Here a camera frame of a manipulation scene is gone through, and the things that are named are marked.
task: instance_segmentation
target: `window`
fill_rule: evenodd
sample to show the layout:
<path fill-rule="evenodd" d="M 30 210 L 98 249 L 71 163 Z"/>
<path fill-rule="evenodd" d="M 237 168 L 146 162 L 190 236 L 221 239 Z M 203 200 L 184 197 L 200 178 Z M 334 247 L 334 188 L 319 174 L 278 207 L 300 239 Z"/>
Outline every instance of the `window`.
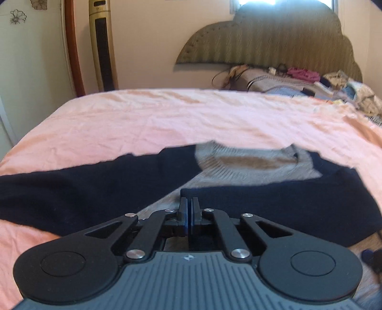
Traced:
<path fill-rule="evenodd" d="M 325 3 L 329 8 L 334 9 L 333 0 L 318 0 L 318 1 Z M 247 2 L 266 2 L 266 3 L 274 5 L 276 3 L 276 0 L 239 0 L 240 5 L 246 4 Z"/>

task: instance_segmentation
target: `bright window light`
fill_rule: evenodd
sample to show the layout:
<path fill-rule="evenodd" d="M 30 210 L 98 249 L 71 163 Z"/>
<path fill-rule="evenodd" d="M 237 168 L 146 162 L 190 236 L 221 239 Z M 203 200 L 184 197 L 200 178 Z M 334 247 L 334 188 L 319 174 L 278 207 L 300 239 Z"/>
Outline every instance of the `bright window light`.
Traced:
<path fill-rule="evenodd" d="M 322 3 L 325 3 L 329 8 L 332 7 L 332 0 L 319 0 L 319 1 Z M 239 3 L 241 5 L 246 4 L 247 2 L 265 2 L 271 5 L 274 5 L 276 3 L 276 0 L 239 0 Z"/>

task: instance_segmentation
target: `sweater sleeve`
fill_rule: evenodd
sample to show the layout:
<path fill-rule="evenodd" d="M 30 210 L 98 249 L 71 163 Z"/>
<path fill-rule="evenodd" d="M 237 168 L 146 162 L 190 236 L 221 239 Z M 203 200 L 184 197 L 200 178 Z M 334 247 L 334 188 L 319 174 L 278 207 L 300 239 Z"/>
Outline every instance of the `sweater sleeve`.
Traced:
<path fill-rule="evenodd" d="M 0 177 L 0 218 L 64 236 L 137 213 L 198 173 L 195 145 Z"/>

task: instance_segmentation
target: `pink bed sheet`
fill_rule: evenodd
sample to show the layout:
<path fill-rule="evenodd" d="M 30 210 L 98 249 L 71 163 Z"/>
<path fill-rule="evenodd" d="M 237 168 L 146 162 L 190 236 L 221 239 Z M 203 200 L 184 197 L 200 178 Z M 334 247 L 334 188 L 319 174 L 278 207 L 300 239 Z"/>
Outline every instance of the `pink bed sheet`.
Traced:
<path fill-rule="evenodd" d="M 211 90 L 123 90 L 69 101 L 29 132 L 0 163 L 0 175 L 112 160 L 125 153 L 216 140 L 274 149 L 292 143 L 356 167 L 382 206 L 382 129 L 347 105 Z M 55 235 L 0 221 L 0 309 L 21 295 L 17 257 Z"/>

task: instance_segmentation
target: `tufted headboard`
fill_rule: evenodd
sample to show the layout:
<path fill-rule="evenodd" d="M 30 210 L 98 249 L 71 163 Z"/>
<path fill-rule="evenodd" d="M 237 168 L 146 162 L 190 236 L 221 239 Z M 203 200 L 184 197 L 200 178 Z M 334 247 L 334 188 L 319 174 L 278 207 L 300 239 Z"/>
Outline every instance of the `tufted headboard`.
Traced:
<path fill-rule="evenodd" d="M 362 73 L 338 16 L 317 0 L 284 0 L 275 5 L 247 3 L 232 21 L 198 30 L 180 52 L 180 63 L 249 64 L 305 68 L 321 75 Z"/>

